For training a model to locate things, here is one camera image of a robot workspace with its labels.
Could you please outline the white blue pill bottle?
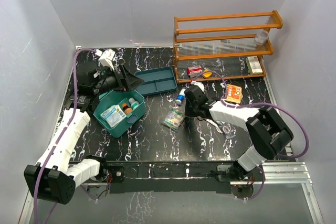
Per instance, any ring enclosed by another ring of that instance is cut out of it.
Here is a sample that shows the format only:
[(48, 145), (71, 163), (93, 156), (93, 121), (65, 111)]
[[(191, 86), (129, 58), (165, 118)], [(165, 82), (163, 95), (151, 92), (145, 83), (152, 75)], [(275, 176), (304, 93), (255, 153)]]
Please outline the white blue pill bottle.
[(177, 96), (177, 98), (175, 100), (175, 103), (177, 105), (181, 105), (183, 103), (183, 101), (185, 99), (185, 91), (186, 91), (186, 89), (182, 88), (181, 91), (179, 92), (179, 94), (178, 94), (178, 96)]

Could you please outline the white green cap bottle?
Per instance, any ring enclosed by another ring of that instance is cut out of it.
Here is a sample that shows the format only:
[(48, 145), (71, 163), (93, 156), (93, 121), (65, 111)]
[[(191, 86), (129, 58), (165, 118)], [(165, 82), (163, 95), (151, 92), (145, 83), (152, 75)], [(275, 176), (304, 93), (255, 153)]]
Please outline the white green cap bottle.
[(131, 108), (133, 110), (140, 105), (140, 103), (137, 100), (135, 100), (134, 98), (129, 98), (129, 103), (130, 103)]

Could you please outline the clear bag of bandages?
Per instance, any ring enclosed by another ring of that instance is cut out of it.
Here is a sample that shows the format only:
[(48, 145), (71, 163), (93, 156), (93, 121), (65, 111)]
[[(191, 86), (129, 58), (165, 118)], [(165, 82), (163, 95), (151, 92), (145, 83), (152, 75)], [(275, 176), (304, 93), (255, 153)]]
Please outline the clear bag of bandages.
[(179, 109), (171, 108), (168, 114), (162, 120), (162, 124), (171, 130), (178, 131), (184, 121), (185, 113)]

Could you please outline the brown medicine bottle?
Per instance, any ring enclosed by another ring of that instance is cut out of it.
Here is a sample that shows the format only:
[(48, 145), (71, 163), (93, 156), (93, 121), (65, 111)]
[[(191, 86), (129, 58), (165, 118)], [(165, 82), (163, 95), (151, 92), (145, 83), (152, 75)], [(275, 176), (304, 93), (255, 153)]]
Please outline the brown medicine bottle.
[(127, 103), (122, 104), (122, 109), (123, 109), (123, 112), (125, 113), (125, 115), (129, 115), (133, 111), (132, 108), (129, 107)]

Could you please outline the white blue gauze packet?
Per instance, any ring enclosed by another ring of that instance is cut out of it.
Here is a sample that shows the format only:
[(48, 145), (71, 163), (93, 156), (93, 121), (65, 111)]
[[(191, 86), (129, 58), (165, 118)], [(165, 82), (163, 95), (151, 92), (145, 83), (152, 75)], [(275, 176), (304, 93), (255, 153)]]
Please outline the white blue gauze packet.
[(117, 126), (127, 116), (119, 105), (112, 105), (104, 112), (102, 112), (100, 114), (100, 117), (105, 120), (111, 128), (113, 128)]

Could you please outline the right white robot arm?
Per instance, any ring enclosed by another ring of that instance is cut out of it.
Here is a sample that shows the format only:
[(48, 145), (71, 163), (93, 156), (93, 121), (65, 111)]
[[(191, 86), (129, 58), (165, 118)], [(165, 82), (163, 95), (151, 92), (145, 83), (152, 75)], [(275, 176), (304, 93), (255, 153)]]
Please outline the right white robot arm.
[(226, 122), (246, 130), (251, 138), (249, 147), (219, 176), (247, 180), (253, 169), (267, 160), (274, 159), (293, 140), (293, 133), (271, 106), (238, 108), (220, 99), (208, 99), (204, 91), (191, 85), (185, 91), (185, 114), (198, 119)]

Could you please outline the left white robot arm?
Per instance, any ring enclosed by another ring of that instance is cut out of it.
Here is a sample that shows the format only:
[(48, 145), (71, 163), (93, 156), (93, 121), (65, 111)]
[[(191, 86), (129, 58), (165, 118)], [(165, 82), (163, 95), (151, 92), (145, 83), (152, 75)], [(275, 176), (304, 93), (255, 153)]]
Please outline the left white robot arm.
[(83, 63), (73, 68), (73, 95), (69, 98), (61, 124), (47, 149), (34, 165), (27, 165), (24, 178), (34, 201), (39, 199), (67, 204), (77, 187), (94, 178), (108, 177), (107, 162), (89, 155), (80, 163), (69, 165), (79, 137), (107, 97), (129, 95), (143, 84), (143, 79), (130, 73), (124, 65), (118, 69)]

